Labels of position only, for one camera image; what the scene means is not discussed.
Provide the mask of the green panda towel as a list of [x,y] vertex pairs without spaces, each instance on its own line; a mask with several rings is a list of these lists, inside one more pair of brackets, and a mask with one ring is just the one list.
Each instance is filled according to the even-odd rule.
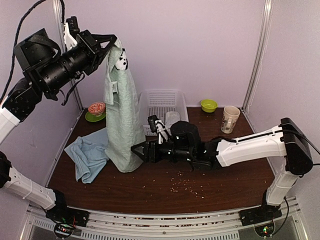
[[131,147],[144,142],[146,137],[129,60],[119,39],[106,57],[104,103],[108,136],[105,153],[118,171],[133,172],[143,161],[131,151]]

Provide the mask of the light blue towel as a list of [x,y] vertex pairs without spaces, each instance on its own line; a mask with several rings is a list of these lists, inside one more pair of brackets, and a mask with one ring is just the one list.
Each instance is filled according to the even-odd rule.
[[86,136],[79,136],[64,151],[75,164],[75,179],[91,184],[105,167],[109,157],[105,150],[109,144],[104,127]]

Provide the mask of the white plastic basket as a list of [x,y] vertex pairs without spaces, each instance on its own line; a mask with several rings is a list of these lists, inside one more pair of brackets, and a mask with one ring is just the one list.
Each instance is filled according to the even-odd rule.
[[185,96],[181,91],[149,90],[141,93],[139,98],[139,116],[143,123],[144,134],[155,136],[150,129],[148,117],[156,115],[166,126],[167,112],[178,112],[180,120],[189,121]]

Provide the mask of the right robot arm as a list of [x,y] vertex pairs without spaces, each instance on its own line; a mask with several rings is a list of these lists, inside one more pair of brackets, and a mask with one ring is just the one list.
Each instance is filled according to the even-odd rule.
[[187,121],[177,121],[167,129],[156,115],[152,115],[148,117],[148,123],[157,139],[131,147],[131,152],[145,163],[181,161],[211,170],[260,158],[284,157],[274,181],[263,194],[261,206],[252,209],[261,221],[268,220],[280,208],[297,179],[314,166],[310,152],[312,144],[288,117],[260,133],[237,138],[219,136],[210,141],[202,141],[197,126]]

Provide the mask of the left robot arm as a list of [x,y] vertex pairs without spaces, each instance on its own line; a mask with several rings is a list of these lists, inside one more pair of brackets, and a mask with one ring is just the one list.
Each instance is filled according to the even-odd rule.
[[[13,58],[24,77],[0,105],[1,141],[31,114],[43,96],[57,101],[59,90],[69,81],[81,81],[95,72],[117,40],[114,34],[91,34],[88,30],[75,33],[76,46],[65,53],[43,28],[14,47]],[[4,153],[0,154],[0,186],[52,211],[61,222],[72,218],[62,192],[20,174]]]

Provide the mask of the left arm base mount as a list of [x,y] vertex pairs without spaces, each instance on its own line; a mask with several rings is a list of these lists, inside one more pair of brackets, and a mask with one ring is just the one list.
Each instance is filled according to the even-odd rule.
[[68,208],[66,212],[45,210],[45,216],[54,223],[53,233],[60,239],[70,237],[77,227],[86,227],[90,213],[85,210]]

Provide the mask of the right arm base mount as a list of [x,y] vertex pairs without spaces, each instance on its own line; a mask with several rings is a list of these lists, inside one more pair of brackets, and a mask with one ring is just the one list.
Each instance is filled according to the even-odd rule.
[[239,218],[243,227],[253,226],[255,233],[262,238],[271,237],[276,226],[274,220],[282,216],[280,209],[263,208],[262,206],[241,210]]

